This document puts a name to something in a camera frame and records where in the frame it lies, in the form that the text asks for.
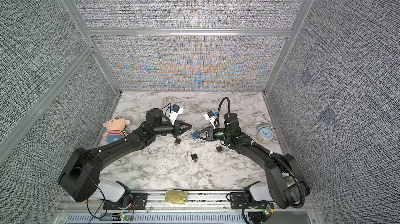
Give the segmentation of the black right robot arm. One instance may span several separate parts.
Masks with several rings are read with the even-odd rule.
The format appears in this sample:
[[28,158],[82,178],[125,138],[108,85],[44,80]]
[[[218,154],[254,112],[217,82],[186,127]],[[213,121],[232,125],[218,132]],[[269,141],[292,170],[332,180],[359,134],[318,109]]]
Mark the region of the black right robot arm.
[[224,115],[224,127],[208,127],[192,133],[194,139],[220,141],[226,148],[246,156],[258,164],[266,174],[267,192],[278,207],[302,208],[310,188],[298,162],[290,155],[281,155],[256,143],[242,132],[236,113]]

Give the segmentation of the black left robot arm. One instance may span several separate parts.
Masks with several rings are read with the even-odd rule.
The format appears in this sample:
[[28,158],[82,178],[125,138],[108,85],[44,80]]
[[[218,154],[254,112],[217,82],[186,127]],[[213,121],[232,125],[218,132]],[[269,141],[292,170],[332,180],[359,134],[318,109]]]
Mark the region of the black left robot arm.
[[178,137],[192,125],[181,120],[170,122],[158,108],[146,113],[146,120],[130,134],[113,143],[86,150],[74,150],[58,177],[58,184],[76,201],[92,196],[105,201],[104,209],[126,209],[132,202],[131,190],[121,182],[100,180],[100,172],[114,161],[140,151],[156,140],[156,136]]

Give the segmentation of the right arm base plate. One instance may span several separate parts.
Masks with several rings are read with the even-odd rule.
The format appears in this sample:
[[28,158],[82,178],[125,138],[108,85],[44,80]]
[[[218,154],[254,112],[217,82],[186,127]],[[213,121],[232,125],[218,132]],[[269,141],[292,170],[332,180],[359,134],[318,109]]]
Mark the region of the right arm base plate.
[[267,203],[271,204],[272,201],[262,203],[262,200],[255,200],[250,193],[247,192],[230,192],[226,195],[232,209],[243,209],[244,207],[250,209],[265,209]]

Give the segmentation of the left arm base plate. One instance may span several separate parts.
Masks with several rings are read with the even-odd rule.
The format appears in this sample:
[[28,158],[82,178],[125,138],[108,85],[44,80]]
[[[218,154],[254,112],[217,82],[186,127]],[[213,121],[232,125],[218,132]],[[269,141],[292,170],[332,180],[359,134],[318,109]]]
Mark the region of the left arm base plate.
[[125,193],[117,202],[106,201],[103,210],[144,210],[148,201],[147,193]]

